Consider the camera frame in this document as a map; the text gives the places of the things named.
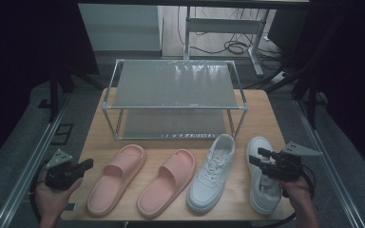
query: gray floor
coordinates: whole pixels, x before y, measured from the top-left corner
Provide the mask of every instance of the gray floor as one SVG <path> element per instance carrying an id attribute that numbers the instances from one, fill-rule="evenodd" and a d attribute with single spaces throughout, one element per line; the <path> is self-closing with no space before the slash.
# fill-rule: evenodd
<path id="1" fill-rule="evenodd" d="M 106 85 L 113 70 L 113 64 L 109 64 L 112 63 L 112 59 L 110 61 L 99 61 L 101 75 L 95 75 L 92 78 Z M 241 82 L 245 86 L 260 81 L 260 78 L 255 76 L 254 69 L 248 59 L 236 59 L 236 65 Z M 276 63 L 269 63 L 267 67 L 276 68 L 277 66 Z M 266 75 L 273 72 L 273 70 L 266 67 L 264 70 Z M 61 96 L 62 98 L 68 98 L 68 102 L 60 124 L 73 124 L 70 138 L 66 145 L 48 145 L 44 159 L 51 157 L 59 147 L 73 155 L 76 160 L 82 152 L 83 142 L 86 139 L 102 91 L 79 78 L 74 77 L 73 79 L 76 83 L 75 91 L 69 96 Z M 317 107 L 317 130 L 310 130 L 301 115 L 304 103 L 302 101 L 297 103 L 290 96 L 293 85 L 289 84 L 278 89 L 271 93 L 269 98 L 287 143 L 293 141 L 324 152 L 323 159 L 304 159 L 304 163 L 313 169 L 317 178 L 314 203 L 321 227 L 365 227 L 365 161 L 327 114 L 324 105 Z M 41 100 L 48 99 L 48 96 L 48 84 L 39 85 L 33 89 L 30 94 L 29 106 L 23 118 L 0 151 L 0 210 L 5 205 L 10 193 L 12 193 L 13 185 L 20 178 L 30 155 L 38 147 L 40 139 L 49 127 L 49 110 L 38 108 Z M 62 140 L 60 136 L 54 136 L 52 142 Z M 330 162 L 334 169 L 327 170 L 327 167 L 330 167 Z M 37 227 L 27 191 L 22 192 L 21 196 L 19 206 L 11 209 L 14 212 L 14 217 L 10 220 L 10 227 Z M 127 227 L 251 227 L 251 225 L 261 226 L 266 223 L 268 222 L 129 222 Z M 122 227 L 122 223 L 61 220 L 58 226 Z M 291 221 L 282 227 L 295 227 L 295 222 Z"/>

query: pink slipper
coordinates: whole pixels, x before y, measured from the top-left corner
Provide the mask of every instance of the pink slipper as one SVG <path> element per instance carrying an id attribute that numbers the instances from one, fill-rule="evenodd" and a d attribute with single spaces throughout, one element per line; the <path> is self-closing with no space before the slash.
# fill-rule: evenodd
<path id="1" fill-rule="evenodd" d="M 195 158 L 188 150 L 174 152 L 139 196 L 139 212 L 148 219 L 159 216 L 191 181 L 195 170 Z"/>
<path id="2" fill-rule="evenodd" d="M 95 216 L 108 214 L 117 204 L 126 187 L 144 165 L 146 154 L 139 145 L 123 147 L 103 170 L 87 202 Z"/>

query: white sneaker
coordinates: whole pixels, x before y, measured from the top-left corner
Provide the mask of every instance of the white sneaker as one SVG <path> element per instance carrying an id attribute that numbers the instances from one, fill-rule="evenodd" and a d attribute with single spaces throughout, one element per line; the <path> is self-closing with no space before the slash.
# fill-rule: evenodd
<path id="1" fill-rule="evenodd" d="M 218 203 L 230 172 L 235 148 L 235 142 L 229 135 L 222 134 L 215 139 L 187 194 L 187 205 L 193 211 L 206 213 Z"/>
<path id="2" fill-rule="evenodd" d="M 261 159 L 262 162 L 274 163 L 273 159 L 259 155 L 258 148 L 273 151 L 272 145 L 263 137 L 255 137 L 247 145 L 247 165 L 251 173 L 251 207 L 262 215 L 270 215 L 278 206 L 281 198 L 279 184 L 263 175 L 260 168 L 248 161 L 248 156 L 252 155 Z"/>

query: white desk leg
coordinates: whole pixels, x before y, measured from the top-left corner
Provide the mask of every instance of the white desk leg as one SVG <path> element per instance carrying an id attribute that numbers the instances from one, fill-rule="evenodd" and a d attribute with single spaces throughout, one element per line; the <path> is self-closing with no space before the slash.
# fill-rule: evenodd
<path id="1" fill-rule="evenodd" d="M 254 40 L 254 45 L 249 48 L 248 53 L 251 58 L 251 62 L 253 62 L 254 70 L 256 71 L 256 74 L 258 77 L 263 77 L 263 71 L 260 67 L 259 59 L 257 56 L 257 49 L 259 46 L 259 41 L 262 37 L 263 29 L 265 28 L 266 19 L 268 18 L 269 10 L 267 9 L 265 14 L 263 15 L 262 19 L 259 22 L 259 28 L 257 31 L 256 38 Z"/>
<path id="2" fill-rule="evenodd" d="M 190 20 L 190 7 L 186 8 L 185 17 L 185 46 L 183 49 L 183 59 L 189 60 L 189 20 Z"/>

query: shoelace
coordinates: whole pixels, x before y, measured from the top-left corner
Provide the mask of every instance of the shoelace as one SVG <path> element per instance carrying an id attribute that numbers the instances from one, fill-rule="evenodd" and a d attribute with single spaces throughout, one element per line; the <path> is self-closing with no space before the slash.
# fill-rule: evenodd
<path id="1" fill-rule="evenodd" d="M 221 158 L 221 156 L 215 155 L 212 160 L 206 163 L 204 167 L 203 177 L 207 181 L 215 183 L 218 174 L 221 172 L 223 164 L 224 160 Z"/>

